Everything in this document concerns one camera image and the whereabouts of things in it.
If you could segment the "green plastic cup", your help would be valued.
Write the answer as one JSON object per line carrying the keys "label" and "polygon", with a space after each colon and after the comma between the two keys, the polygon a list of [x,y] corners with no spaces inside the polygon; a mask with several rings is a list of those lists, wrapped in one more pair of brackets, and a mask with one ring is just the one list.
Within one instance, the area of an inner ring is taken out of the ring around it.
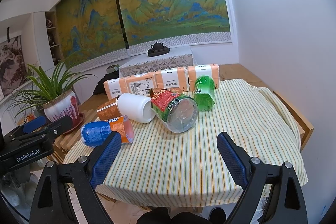
{"label": "green plastic cup", "polygon": [[195,82],[194,100],[199,111],[210,111],[215,105],[215,82],[210,76],[198,77]]}

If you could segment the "white plastic cup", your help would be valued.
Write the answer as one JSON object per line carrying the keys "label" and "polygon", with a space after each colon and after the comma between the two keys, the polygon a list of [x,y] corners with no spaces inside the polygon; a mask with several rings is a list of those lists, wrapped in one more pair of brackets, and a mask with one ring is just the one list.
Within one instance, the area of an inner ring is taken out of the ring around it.
{"label": "white plastic cup", "polygon": [[130,93],[121,94],[117,98],[117,108],[122,115],[139,123],[149,123],[154,119],[150,107],[150,97]]}

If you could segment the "red green label clear cup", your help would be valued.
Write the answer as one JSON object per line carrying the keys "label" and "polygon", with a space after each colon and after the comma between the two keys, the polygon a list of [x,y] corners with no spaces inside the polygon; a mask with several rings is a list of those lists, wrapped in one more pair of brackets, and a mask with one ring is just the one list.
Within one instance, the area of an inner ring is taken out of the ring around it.
{"label": "red green label clear cup", "polygon": [[197,103],[191,97],[168,90],[155,93],[150,107],[163,125],[175,134],[192,128],[199,112]]}

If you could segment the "wooden slatted tray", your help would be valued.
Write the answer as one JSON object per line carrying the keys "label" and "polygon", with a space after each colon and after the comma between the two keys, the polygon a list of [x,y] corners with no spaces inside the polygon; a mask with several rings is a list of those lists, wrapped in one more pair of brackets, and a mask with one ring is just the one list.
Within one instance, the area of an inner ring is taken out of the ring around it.
{"label": "wooden slatted tray", "polygon": [[75,145],[75,143],[80,139],[80,129],[81,127],[97,118],[96,110],[84,110],[82,113],[82,118],[80,123],[76,125],[71,131],[62,134],[55,139],[53,144],[54,152],[52,155],[47,156],[47,160],[53,160],[60,164],[64,161],[66,154]]}

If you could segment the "red pot saucer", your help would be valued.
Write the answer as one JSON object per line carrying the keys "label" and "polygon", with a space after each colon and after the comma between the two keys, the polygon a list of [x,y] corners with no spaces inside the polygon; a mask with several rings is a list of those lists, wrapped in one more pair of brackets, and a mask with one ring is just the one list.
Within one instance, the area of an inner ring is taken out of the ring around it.
{"label": "red pot saucer", "polygon": [[63,133],[63,135],[67,135],[75,131],[82,123],[84,122],[85,114],[83,112],[79,113],[79,119],[75,125],[72,126],[72,128],[66,132]]}

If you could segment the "red white plant pot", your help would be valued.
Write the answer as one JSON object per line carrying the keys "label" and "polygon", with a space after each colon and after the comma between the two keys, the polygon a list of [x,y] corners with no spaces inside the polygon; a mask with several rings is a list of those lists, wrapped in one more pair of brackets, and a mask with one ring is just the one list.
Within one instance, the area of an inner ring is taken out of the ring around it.
{"label": "red white plant pot", "polygon": [[54,122],[63,116],[70,116],[72,118],[73,125],[75,125],[79,119],[79,107],[75,92],[70,89],[54,100],[42,105],[45,112],[45,116],[49,121]]}

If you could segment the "green potted plant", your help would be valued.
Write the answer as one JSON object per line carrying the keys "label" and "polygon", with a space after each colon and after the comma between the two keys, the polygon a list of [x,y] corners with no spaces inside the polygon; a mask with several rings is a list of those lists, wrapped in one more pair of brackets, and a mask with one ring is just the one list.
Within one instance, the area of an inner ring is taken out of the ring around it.
{"label": "green potted plant", "polygon": [[89,79],[92,73],[73,72],[72,68],[76,63],[71,64],[70,60],[59,61],[54,67],[52,74],[48,75],[41,66],[27,65],[31,73],[26,76],[32,85],[30,89],[15,89],[12,98],[9,99],[8,110],[19,107],[16,116],[36,107],[45,107],[48,103],[54,102],[68,91],[72,91],[74,84]]}

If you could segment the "black bag on floor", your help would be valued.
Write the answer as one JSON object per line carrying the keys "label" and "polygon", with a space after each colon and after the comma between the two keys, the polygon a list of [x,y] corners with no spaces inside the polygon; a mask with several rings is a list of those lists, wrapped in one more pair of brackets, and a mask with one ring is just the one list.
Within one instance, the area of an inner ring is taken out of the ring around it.
{"label": "black bag on floor", "polygon": [[99,94],[106,94],[105,88],[104,88],[104,82],[108,80],[113,80],[119,78],[118,71],[114,71],[112,73],[106,74],[101,80],[97,82],[97,85],[92,93],[93,96],[99,95]]}

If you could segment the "orange tissue pack far left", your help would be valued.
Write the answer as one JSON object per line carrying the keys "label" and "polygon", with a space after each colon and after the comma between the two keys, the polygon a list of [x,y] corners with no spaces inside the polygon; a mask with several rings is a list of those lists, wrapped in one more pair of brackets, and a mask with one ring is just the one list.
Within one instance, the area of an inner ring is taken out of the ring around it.
{"label": "orange tissue pack far left", "polygon": [[108,100],[112,100],[123,93],[128,93],[128,87],[126,83],[126,78],[121,77],[118,79],[106,80],[104,82],[104,88]]}

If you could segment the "orange tissue pack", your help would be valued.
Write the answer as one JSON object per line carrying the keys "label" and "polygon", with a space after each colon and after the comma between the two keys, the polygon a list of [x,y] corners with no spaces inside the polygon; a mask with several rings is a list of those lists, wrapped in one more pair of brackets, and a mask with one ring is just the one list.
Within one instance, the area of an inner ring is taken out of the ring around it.
{"label": "orange tissue pack", "polygon": [[205,64],[187,67],[190,91],[195,90],[195,82],[201,76],[209,76],[215,83],[215,88],[219,88],[220,73],[218,64]]}
{"label": "orange tissue pack", "polygon": [[126,83],[126,78],[121,77],[118,79],[106,80],[104,82],[104,88],[108,100],[112,100],[123,93],[128,93],[128,87]]}
{"label": "orange tissue pack", "polygon": [[189,91],[187,67],[156,71],[155,79],[158,88],[180,88],[183,92]]}

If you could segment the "orange tissue pack barcode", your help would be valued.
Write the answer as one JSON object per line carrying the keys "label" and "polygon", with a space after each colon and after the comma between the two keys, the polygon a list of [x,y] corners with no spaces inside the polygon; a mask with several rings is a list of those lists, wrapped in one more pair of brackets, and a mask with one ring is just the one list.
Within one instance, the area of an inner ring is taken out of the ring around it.
{"label": "orange tissue pack barcode", "polygon": [[157,82],[155,72],[141,73],[126,78],[129,93],[141,96],[149,96],[151,89],[156,89]]}

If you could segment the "striped yellow tablecloth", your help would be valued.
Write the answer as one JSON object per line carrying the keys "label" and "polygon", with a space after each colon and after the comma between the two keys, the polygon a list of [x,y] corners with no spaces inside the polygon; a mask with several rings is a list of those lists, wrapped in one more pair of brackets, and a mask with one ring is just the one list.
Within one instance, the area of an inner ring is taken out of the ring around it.
{"label": "striped yellow tablecloth", "polygon": [[134,141],[122,145],[96,191],[140,206],[205,207],[236,202],[237,186],[218,149],[226,132],[250,156],[264,163],[293,164],[301,185],[308,181],[297,124],[267,88],[242,79],[225,80],[215,91],[215,105],[199,113],[195,125],[175,134],[154,118],[132,123]]}

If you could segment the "dark teapot set tray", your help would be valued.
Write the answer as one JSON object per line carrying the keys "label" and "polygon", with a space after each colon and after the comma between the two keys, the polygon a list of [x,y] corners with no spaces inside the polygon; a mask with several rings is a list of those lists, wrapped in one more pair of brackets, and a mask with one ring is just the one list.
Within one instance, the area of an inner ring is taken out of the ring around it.
{"label": "dark teapot set tray", "polygon": [[156,57],[170,52],[170,48],[164,46],[163,43],[156,42],[147,50],[149,57]]}

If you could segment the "white patterned low table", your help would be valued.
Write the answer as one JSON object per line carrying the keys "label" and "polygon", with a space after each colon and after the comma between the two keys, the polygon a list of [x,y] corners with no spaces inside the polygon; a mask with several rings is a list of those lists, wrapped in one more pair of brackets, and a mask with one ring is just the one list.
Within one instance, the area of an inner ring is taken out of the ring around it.
{"label": "white patterned low table", "polygon": [[149,57],[141,54],[119,67],[119,77],[128,77],[164,69],[188,67],[194,65],[194,58],[189,46],[171,48],[169,53]]}

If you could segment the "orange tissue pack far right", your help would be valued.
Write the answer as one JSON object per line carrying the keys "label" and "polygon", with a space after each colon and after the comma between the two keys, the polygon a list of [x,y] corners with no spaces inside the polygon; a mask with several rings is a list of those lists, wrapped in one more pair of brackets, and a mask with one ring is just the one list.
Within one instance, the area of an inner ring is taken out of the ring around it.
{"label": "orange tissue pack far right", "polygon": [[215,88],[219,88],[220,73],[218,64],[205,64],[187,67],[190,91],[195,90],[195,82],[201,76],[209,76],[215,83]]}

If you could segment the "ink painting wall scroll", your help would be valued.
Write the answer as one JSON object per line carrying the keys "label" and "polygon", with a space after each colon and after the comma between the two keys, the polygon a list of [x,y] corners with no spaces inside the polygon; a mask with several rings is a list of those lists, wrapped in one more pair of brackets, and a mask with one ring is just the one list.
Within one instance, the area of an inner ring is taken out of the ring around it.
{"label": "ink painting wall scroll", "polygon": [[26,81],[26,66],[22,53],[21,36],[1,43],[1,92],[3,97]]}

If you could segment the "wooden wall shelf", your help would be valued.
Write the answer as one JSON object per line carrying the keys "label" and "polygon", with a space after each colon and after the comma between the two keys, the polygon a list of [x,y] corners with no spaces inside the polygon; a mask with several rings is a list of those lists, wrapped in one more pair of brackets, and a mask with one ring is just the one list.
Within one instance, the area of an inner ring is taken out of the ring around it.
{"label": "wooden wall shelf", "polygon": [[46,16],[46,29],[49,46],[51,51],[52,60],[54,65],[57,65],[64,59],[62,46],[59,40],[58,24],[56,19],[56,11],[47,11]]}

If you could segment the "green landscape wall painting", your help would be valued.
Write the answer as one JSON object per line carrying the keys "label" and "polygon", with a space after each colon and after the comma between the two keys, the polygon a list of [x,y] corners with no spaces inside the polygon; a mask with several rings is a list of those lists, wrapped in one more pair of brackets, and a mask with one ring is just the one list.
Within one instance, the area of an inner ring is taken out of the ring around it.
{"label": "green landscape wall painting", "polygon": [[55,10],[68,64],[231,40],[226,0],[61,0]]}

